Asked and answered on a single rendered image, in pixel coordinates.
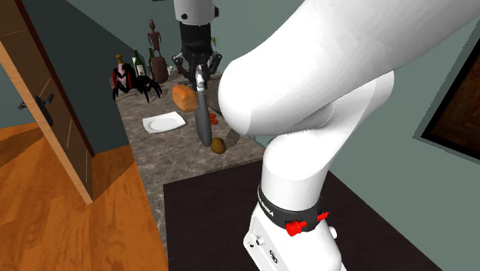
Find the black spider figure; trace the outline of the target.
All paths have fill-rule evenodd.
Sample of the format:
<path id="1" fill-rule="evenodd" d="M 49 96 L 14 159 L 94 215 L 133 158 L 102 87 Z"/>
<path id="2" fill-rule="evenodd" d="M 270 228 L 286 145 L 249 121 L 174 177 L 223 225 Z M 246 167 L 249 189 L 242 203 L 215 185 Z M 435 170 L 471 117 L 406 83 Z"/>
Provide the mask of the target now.
<path id="1" fill-rule="evenodd" d="M 141 94 L 145 96 L 147 103 L 150 103 L 148 93 L 151 89 L 155 90 L 155 93 L 159 98 L 163 94 L 161 86 L 147 75 L 137 76 L 135 79 L 135 87 Z"/>

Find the orange bread loaf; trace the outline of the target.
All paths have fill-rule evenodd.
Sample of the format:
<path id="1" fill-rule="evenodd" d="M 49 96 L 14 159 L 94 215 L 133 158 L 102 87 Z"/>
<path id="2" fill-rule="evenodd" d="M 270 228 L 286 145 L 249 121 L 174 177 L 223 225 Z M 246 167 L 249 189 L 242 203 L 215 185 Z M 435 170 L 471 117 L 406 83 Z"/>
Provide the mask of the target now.
<path id="1" fill-rule="evenodd" d="M 197 98 L 195 92 L 186 85 L 175 85 L 172 89 L 172 99 L 183 112 L 195 111 Z"/>

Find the dark robot stand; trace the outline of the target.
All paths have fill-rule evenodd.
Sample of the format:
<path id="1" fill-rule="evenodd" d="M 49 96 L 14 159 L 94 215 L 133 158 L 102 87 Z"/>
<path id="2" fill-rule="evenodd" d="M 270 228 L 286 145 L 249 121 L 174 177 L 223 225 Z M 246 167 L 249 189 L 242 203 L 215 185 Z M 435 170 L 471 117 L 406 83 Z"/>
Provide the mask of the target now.
<path id="1" fill-rule="evenodd" d="M 169 271 L 258 271 L 242 241 L 261 172 L 257 160 L 165 185 Z M 347 271 L 442 271 L 332 173 L 322 208 Z"/>

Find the grey handled kitchen tool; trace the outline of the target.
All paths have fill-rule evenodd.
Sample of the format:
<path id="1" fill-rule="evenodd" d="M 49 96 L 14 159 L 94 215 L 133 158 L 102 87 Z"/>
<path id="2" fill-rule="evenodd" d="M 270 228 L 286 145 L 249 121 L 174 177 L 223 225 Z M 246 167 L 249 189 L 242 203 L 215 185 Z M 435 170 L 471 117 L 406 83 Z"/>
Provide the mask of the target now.
<path id="1" fill-rule="evenodd" d="M 212 144 L 212 129 L 208 105 L 205 97 L 205 80 L 200 65 L 195 70 L 197 107 L 195 109 L 195 124 L 198 137 L 204 146 Z"/>

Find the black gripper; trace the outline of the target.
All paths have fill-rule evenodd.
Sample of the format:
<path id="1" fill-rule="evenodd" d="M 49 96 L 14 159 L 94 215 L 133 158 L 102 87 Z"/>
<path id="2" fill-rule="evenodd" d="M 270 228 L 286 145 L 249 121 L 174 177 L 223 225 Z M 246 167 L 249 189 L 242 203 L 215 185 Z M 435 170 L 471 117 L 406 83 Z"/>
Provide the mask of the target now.
<path id="1" fill-rule="evenodd" d="M 182 40 L 182 53 L 173 56 L 177 70 L 190 81 L 191 84 L 196 84 L 196 68 L 197 68 L 197 55 L 205 55 L 207 60 L 203 58 L 202 63 L 202 76 L 204 80 L 209 80 L 211 75 L 214 75 L 218 69 L 222 55 L 218 52 L 213 52 L 211 45 L 211 24 L 206 25 L 186 25 L 182 22 L 179 23 L 181 40 Z M 187 59 L 188 69 L 183 67 L 184 60 Z"/>

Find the black framed wall picture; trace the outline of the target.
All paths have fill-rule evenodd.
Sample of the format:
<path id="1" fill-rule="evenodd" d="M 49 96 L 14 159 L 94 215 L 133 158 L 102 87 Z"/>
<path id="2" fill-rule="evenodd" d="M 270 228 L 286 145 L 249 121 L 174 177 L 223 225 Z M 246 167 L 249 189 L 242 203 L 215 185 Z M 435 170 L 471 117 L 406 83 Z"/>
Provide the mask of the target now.
<path id="1" fill-rule="evenodd" d="M 465 60 L 422 138 L 480 160 L 480 43 Z"/>

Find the red and black figure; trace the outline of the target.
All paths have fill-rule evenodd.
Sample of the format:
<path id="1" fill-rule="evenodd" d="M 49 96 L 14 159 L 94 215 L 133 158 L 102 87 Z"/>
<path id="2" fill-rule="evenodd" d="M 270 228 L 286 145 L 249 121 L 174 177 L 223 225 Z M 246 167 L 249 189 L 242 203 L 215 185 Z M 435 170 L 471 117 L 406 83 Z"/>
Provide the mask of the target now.
<path id="1" fill-rule="evenodd" d="M 135 87 L 135 71 L 131 65 L 122 60 L 122 55 L 117 54 L 117 67 L 112 70 L 112 99 L 116 100 L 120 91 L 130 92 Z"/>

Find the white square plate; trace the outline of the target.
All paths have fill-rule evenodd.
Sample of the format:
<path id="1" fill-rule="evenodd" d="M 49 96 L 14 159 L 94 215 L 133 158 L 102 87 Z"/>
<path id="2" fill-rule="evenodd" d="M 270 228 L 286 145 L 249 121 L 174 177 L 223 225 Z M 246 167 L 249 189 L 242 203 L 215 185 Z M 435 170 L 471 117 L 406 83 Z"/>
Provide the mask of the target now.
<path id="1" fill-rule="evenodd" d="M 161 133 L 182 127 L 186 121 L 177 112 L 169 112 L 144 118 L 142 124 L 148 133 Z"/>

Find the brown wooden statue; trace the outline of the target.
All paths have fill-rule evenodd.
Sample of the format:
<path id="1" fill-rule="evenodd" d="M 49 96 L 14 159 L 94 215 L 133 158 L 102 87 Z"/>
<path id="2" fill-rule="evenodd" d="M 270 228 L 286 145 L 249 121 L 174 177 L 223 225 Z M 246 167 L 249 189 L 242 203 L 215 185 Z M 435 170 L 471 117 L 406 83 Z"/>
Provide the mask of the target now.
<path id="1" fill-rule="evenodd" d="M 151 31 L 148 33 L 148 42 L 152 46 L 151 63 L 154 73 L 155 81 L 162 84 L 168 80 L 168 70 L 165 59 L 160 52 L 160 44 L 162 38 L 158 31 L 155 30 L 155 23 L 152 19 L 149 20 L 149 28 Z"/>

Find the brown kiwi fruit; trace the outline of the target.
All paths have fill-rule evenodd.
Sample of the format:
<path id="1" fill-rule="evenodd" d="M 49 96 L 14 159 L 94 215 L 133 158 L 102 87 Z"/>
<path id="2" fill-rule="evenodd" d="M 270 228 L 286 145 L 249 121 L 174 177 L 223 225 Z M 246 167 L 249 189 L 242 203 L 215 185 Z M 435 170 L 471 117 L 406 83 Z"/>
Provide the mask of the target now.
<path id="1" fill-rule="evenodd" d="M 222 154 L 226 151 L 226 145 L 222 138 L 215 137 L 210 145 L 211 150 L 216 154 Z"/>

